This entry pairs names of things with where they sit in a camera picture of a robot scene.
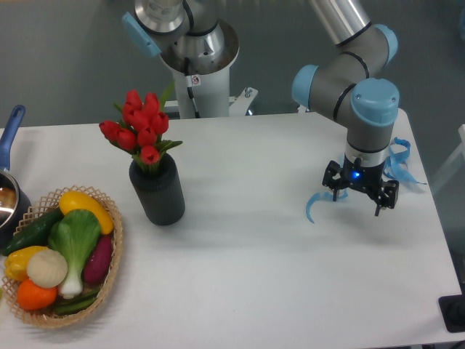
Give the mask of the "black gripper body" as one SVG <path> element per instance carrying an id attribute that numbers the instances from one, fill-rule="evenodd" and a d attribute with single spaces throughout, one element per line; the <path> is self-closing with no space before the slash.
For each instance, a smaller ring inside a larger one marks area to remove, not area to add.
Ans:
<path id="1" fill-rule="evenodd" d="M 341 165 L 347 188 L 364 193 L 375 201 L 381 183 L 385 181 L 382 179 L 382 172 L 386 158 L 387 148 L 375 153 L 366 153 L 347 146 Z"/>

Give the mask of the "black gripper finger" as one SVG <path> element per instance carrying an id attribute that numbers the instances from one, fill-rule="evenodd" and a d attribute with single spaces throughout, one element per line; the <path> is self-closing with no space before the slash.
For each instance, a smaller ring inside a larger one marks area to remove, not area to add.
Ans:
<path id="1" fill-rule="evenodd" d="M 339 191 L 347 188 L 347 181 L 344 177 L 343 168 L 335 161 L 330 161 L 323 175 L 323 186 L 333 192 L 333 201 L 337 201 Z"/>
<path id="2" fill-rule="evenodd" d="M 376 197 L 375 216 L 378 217 L 383 209 L 394 209 L 398 200 L 399 182 L 396 180 L 383 181 Z"/>

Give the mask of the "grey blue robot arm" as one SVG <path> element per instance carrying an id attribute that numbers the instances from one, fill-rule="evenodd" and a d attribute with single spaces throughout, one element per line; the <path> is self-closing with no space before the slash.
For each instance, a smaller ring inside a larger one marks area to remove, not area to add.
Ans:
<path id="1" fill-rule="evenodd" d="M 328 164 L 323 184 L 333 194 L 346 188 L 366 194 L 377 209 L 397 203 L 398 182 L 382 177 L 400 95 L 376 78 L 397 52 L 397 37 L 373 25 L 358 1 L 313 1 L 339 56 L 325 67 L 296 74 L 292 98 L 347 130 L 344 161 Z M 122 24 L 141 52 L 160 57 L 174 77 L 184 119 L 229 116 L 230 66 L 238 52 L 234 29 L 219 19 L 211 1 L 136 1 Z"/>

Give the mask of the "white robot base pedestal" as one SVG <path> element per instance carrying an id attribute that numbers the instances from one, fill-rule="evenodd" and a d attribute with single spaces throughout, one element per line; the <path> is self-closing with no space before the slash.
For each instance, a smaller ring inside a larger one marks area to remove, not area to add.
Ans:
<path id="1" fill-rule="evenodd" d="M 219 20 L 209 33 L 184 35 L 161 54 L 174 78 L 181 119 L 229 115 L 230 67 L 238 53 L 237 33 Z"/>

